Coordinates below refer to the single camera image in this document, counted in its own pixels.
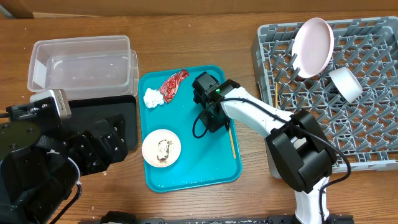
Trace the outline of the red snack wrapper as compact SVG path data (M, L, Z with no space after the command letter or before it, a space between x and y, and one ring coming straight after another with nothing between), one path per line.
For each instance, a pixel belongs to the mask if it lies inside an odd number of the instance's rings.
M163 82L162 86L159 88L159 91L163 95L163 99L166 103L170 103L173 100L175 94L178 92L181 82L188 76L189 73L187 70L183 69L173 74Z

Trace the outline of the white tissue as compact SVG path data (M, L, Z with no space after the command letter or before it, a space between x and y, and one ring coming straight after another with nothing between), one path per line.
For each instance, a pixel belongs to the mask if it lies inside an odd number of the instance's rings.
M146 90L143 100L147 108L155 108L165 103L163 94L161 94L159 90L153 90L151 88Z

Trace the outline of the wooden chopstick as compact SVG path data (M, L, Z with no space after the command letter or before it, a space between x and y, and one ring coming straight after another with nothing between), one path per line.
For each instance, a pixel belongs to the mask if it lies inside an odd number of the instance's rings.
M279 101L279 96L278 96L278 82L275 82L274 83L274 86L275 86L275 89L274 89L274 91L275 91L275 100L274 100L274 102L275 102L275 108L279 108L279 105L278 105L278 101Z
M235 146L234 146L234 139L233 139L231 128L229 128L228 132L229 132L229 138L230 138L230 142L231 142L233 159L236 159L236 150L235 150Z

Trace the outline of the large pink plate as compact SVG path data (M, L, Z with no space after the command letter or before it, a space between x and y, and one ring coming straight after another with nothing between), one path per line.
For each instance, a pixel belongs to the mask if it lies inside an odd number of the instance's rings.
M305 22L292 47L292 55L296 55L292 66L299 69L298 76L312 78L322 72L331 59L333 45L333 31L326 21L314 17Z

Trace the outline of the white bowl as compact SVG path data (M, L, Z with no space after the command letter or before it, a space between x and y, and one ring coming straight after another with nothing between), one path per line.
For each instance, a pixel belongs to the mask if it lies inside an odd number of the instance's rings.
M361 84L347 67L341 67L331 71L330 77L338 91L348 103L352 103L363 92Z

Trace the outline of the grey dish rack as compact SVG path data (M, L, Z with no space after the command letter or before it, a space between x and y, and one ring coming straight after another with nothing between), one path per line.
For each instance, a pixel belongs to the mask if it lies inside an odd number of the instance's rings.
M307 110L353 170L397 168L397 18L373 17L330 21L334 50L326 68L303 79L292 64L298 23L260 26L251 47L262 100L279 109ZM363 88L348 103L330 72L349 68Z

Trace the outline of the white cup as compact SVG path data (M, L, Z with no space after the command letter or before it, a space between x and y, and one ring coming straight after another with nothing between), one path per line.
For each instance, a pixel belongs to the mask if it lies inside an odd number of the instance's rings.
M298 149L306 142L307 142L306 138L301 138L301 139L296 138L295 141L293 142L293 145L296 149Z

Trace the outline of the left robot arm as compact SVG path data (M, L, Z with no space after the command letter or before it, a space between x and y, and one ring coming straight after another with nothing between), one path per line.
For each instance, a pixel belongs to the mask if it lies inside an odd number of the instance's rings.
M1 223L46 223L80 177L106 171L128 154L125 119L95 121L82 133L53 138L29 121L1 124Z

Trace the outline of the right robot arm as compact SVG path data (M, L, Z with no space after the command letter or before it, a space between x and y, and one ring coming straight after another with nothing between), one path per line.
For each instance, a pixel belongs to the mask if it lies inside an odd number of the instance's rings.
M196 121L213 133L234 119L263 136L269 162L295 192L295 222L324 223L329 216L324 187L336 153L315 117L274 108L232 80L195 80L192 87L194 102L203 107Z

